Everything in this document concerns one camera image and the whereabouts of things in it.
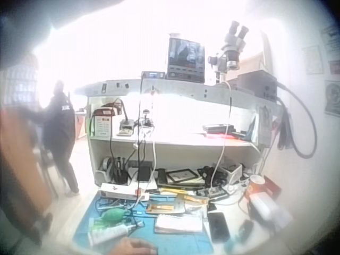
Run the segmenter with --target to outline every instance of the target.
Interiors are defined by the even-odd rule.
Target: bottle
[[[88,233],[89,242],[91,246],[104,243],[110,239],[127,235],[136,225],[126,226],[124,224],[115,227],[108,227],[104,229],[94,229]]]

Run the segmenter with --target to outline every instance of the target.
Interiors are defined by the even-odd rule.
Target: floor
[[[70,162],[80,190],[79,195],[75,197],[66,196],[67,191],[70,190],[68,185],[63,184],[55,167],[49,168],[49,174],[59,197],[53,200],[48,209],[48,212],[53,214],[53,222],[45,239],[63,244],[69,244],[72,240],[82,215],[98,190],[94,184],[86,136],[76,141]]]

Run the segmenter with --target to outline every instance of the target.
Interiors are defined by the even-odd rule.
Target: smartphone
[[[222,212],[211,212],[208,214],[211,240],[213,243],[224,243],[229,237],[227,222]]]

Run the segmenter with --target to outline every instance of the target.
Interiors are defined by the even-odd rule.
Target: soldering station
[[[150,219],[156,222],[155,231],[196,233],[201,228],[195,228],[195,224],[202,226],[202,219],[208,218],[212,242],[225,242],[229,238],[227,225],[219,213],[213,212],[214,207],[238,193],[241,195],[235,204],[244,213],[277,231],[273,229],[278,208],[273,196],[275,185],[267,185],[270,180],[261,174],[266,159],[277,136],[279,149],[293,147],[302,158],[311,158],[317,148],[317,131],[303,102],[266,71],[227,80],[228,72],[240,68],[240,54],[246,46],[244,38],[249,29],[239,26],[232,22],[219,51],[207,58],[207,66],[203,45],[170,38],[164,72],[148,70],[142,72],[141,79],[108,80],[77,90],[89,98],[91,165],[95,184],[100,187],[96,208],[101,220],[92,222],[91,245],[138,230],[142,234]],[[215,86],[204,85],[206,68],[217,74]],[[310,117],[314,130],[310,154],[300,152],[294,142],[290,114],[278,98],[278,89],[290,93]],[[133,102],[137,110],[126,103],[133,92],[139,94],[138,103]],[[146,94],[148,108],[143,108],[146,103],[142,96]],[[178,137],[161,132],[162,125],[168,123],[157,121],[162,113],[157,113],[160,103],[155,103],[155,98],[166,94],[228,106],[221,113],[224,120],[202,125],[201,133],[193,135]],[[102,104],[103,98],[112,101]],[[234,107],[252,113],[248,129],[231,122]],[[240,148],[246,156],[236,156]],[[241,208],[242,201],[248,201],[248,212]],[[198,209],[193,214],[196,218],[182,229],[181,217],[187,217],[183,214],[190,214],[193,207]],[[127,225],[115,226],[122,221]],[[101,224],[111,227],[110,231],[99,231]],[[247,239],[251,229],[252,222],[245,222],[240,240]]]

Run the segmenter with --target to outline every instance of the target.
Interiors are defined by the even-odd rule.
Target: phone
[[[213,243],[224,243],[229,239],[229,229],[222,212],[209,213],[208,222]]]

